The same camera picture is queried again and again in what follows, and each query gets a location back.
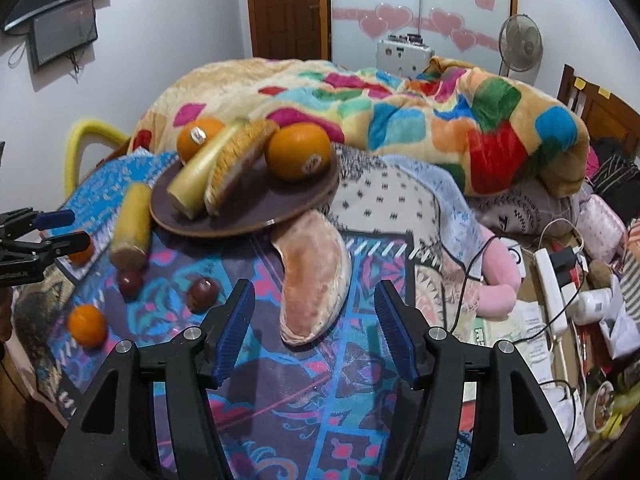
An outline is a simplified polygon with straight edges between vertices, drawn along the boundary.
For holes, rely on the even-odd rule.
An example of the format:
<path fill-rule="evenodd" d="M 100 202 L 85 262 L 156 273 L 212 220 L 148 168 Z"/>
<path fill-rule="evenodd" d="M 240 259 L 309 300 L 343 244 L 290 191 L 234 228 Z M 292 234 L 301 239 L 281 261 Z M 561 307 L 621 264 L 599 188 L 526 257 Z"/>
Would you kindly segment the large pomelo segment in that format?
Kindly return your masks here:
<path fill-rule="evenodd" d="M 322 212 L 311 209 L 271 235 L 283 264 L 280 336 L 290 347 L 311 344 L 331 328 L 347 298 L 352 262 Z"/>

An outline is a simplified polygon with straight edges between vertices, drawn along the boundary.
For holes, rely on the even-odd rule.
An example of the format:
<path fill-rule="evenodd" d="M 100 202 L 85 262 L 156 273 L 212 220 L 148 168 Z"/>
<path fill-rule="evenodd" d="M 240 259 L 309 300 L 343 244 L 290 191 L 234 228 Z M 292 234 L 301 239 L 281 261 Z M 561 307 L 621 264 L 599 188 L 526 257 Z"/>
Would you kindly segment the standing electric fan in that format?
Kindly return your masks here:
<path fill-rule="evenodd" d="M 536 22 L 518 13 L 501 25 L 498 48 L 501 58 L 499 74 L 535 76 L 544 54 L 542 35 Z"/>

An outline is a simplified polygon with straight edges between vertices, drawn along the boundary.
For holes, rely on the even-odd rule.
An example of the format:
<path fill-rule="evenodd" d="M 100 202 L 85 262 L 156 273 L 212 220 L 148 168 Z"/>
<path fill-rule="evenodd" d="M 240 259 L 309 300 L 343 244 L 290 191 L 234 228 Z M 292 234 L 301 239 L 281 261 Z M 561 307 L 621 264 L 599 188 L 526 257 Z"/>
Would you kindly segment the cream filled bread roll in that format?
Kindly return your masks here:
<path fill-rule="evenodd" d="M 248 122 L 222 144 L 209 171 L 204 204 L 210 216 L 218 216 L 224 203 L 239 184 L 244 171 L 265 153 L 279 126 L 270 119 Z"/>

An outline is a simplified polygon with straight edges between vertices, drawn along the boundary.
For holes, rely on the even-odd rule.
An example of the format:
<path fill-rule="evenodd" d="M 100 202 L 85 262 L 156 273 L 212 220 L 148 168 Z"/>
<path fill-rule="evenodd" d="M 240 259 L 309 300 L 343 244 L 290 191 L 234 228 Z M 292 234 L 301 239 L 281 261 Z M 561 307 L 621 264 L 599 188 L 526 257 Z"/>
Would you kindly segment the pink plush toy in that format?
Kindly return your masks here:
<path fill-rule="evenodd" d="M 506 318 L 518 300 L 522 277 L 508 248 L 486 226 L 480 227 L 488 242 L 482 257 L 485 284 L 480 286 L 476 313 L 481 318 Z"/>

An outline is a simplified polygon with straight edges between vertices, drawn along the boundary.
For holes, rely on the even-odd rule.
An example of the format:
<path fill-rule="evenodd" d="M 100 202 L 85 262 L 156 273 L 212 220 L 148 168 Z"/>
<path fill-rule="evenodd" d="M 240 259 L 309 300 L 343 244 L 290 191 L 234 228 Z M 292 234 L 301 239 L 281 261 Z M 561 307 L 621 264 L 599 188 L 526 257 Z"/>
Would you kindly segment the yellow foam tube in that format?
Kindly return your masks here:
<path fill-rule="evenodd" d="M 80 180 L 81 159 L 87 146 L 92 142 L 98 142 L 105 146 L 111 146 L 114 151 L 102 162 L 113 157 L 119 157 L 128 150 L 130 137 L 119 129 L 101 122 L 97 119 L 81 119 L 70 129 L 63 165 L 63 188 L 65 197 L 69 198 L 76 190 Z"/>

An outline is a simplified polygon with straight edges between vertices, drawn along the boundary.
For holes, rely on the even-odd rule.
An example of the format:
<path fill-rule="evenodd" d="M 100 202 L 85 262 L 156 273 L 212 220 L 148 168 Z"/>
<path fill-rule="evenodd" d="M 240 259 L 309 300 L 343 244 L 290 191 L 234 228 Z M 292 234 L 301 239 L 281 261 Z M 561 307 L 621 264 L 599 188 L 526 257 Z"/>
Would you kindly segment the white lotion bottle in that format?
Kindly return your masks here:
<path fill-rule="evenodd" d="M 611 304 L 612 289 L 609 287 L 585 290 L 577 297 L 578 303 L 573 314 L 576 325 L 599 323 Z"/>

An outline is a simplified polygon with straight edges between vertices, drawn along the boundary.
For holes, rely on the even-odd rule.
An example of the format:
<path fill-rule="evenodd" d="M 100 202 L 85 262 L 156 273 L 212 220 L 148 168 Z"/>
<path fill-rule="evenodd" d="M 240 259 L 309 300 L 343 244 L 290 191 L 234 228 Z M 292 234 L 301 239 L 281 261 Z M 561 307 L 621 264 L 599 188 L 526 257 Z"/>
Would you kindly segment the colourful patchwork blanket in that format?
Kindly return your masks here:
<path fill-rule="evenodd" d="M 209 63 L 169 86 L 138 121 L 130 145 L 175 148 L 190 122 L 312 122 L 329 138 L 375 155 L 402 155 L 450 172 L 467 196 L 528 178 L 555 197 L 586 175 L 589 133 L 563 103 L 524 82 L 435 56 L 416 78 L 328 61 L 246 58 Z"/>

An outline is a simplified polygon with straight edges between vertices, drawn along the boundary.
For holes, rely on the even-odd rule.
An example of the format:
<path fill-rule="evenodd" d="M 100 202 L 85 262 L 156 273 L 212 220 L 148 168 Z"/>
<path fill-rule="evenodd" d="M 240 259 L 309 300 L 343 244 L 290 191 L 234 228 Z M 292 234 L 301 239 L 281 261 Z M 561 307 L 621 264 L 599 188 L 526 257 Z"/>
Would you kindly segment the dark brown round plate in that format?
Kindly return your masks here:
<path fill-rule="evenodd" d="M 275 177 L 259 159 L 247 170 L 239 185 L 224 203 L 221 213 L 211 217 L 199 212 L 193 220 L 174 207 L 167 192 L 168 184 L 178 174 L 176 162 L 155 182 L 151 217 L 164 230 L 195 238 L 221 238 L 253 233 L 291 220 L 308 209 L 324 203 L 338 185 L 340 163 L 332 157 L 329 168 L 307 180 L 286 182 Z"/>

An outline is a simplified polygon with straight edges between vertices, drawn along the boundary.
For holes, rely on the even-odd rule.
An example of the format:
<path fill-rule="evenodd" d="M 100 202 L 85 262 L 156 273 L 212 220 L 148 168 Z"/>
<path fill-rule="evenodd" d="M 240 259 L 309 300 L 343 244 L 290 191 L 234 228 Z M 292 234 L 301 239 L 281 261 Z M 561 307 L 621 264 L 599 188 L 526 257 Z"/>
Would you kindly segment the dark red plum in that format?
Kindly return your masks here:
<path fill-rule="evenodd" d="M 121 270 L 116 276 L 117 286 L 122 298 L 135 300 L 144 285 L 143 275 L 137 270 Z"/>
<path fill-rule="evenodd" d="M 186 306 L 195 314 L 206 312 L 216 304 L 219 286 L 215 280 L 201 276 L 193 281 L 186 293 Z"/>

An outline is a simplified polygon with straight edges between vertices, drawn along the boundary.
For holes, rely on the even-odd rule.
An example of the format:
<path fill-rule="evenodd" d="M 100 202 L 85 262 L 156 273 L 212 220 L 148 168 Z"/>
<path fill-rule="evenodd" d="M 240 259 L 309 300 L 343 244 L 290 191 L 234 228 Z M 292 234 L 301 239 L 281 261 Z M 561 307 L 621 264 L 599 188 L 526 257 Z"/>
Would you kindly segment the white power strip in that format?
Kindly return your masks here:
<path fill-rule="evenodd" d="M 554 339 L 560 338 L 568 329 L 565 301 L 548 250 L 546 248 L 538 249 L 534 253 L 534 260 L 544 293 L 549 328 Z"/>

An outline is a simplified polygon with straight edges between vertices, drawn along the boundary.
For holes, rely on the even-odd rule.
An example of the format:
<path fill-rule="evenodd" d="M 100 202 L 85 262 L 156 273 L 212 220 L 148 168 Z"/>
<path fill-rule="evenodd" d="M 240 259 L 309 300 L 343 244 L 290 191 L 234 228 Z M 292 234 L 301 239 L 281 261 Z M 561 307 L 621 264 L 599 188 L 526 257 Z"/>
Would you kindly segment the black bag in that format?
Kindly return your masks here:
<path fill-rule="evenodd" d="M 617 154 L 602 162 L 591 179 L 593 191 L 605 196 L 617 185 L 623 184 L 639 175 L 639 167 L 631 159 Z"/>

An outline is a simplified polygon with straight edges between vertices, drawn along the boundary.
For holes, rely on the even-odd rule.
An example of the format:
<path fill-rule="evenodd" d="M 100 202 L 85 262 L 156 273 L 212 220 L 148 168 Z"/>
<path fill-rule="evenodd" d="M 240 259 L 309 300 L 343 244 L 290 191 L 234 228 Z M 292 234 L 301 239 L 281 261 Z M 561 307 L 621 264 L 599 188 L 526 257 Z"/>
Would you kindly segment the frosted sliding wardrobe doors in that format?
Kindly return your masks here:
<path fill-rule="evenodd" d="M 518 0 L 331 0 L 331 58 L 351 70 L 375 66 L 380 41 L 415 34 L 439 56 L 497 73 L 499 32 L 517 8 Z"/>

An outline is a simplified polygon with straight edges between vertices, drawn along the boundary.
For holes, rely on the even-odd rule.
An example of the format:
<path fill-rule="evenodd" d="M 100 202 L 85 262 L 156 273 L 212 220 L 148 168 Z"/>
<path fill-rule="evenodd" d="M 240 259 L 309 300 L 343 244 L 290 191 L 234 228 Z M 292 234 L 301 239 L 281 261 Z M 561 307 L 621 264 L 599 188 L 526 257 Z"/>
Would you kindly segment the orange with white sticker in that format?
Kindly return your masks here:
<path fill-rule="evenodd" d="M 185 125 L 177 138 L 177 153 L 185 165 L 198 151 L 224 128 L 224 123 L 215 118 L 195 119 Z"/>

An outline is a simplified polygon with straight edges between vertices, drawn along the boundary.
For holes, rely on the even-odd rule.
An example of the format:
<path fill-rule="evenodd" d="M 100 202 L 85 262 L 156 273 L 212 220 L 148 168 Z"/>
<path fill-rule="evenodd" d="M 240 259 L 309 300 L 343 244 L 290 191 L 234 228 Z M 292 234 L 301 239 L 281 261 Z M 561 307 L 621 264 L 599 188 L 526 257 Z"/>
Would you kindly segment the large orange with sticker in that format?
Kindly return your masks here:
<path fill-rule="evenodd" d="M 265 159 L 277 177 L 298 181 L 326 170 L 332 153 L 326 130 L 311 122 L 299 122 L 280 128 L 271 137 Z"/>

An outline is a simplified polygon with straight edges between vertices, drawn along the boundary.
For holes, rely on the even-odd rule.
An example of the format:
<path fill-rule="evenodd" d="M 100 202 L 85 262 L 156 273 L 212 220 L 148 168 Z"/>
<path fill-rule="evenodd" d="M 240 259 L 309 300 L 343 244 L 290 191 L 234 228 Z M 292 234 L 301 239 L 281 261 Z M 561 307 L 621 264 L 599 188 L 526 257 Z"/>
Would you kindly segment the white metal box device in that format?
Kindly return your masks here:
<path fill-rule="evenodd" d="M 435 55 L 419 35 L 390 35 L 378 40 L 376 68 L 398 77 L 416 78 L 427 68 Z"/>

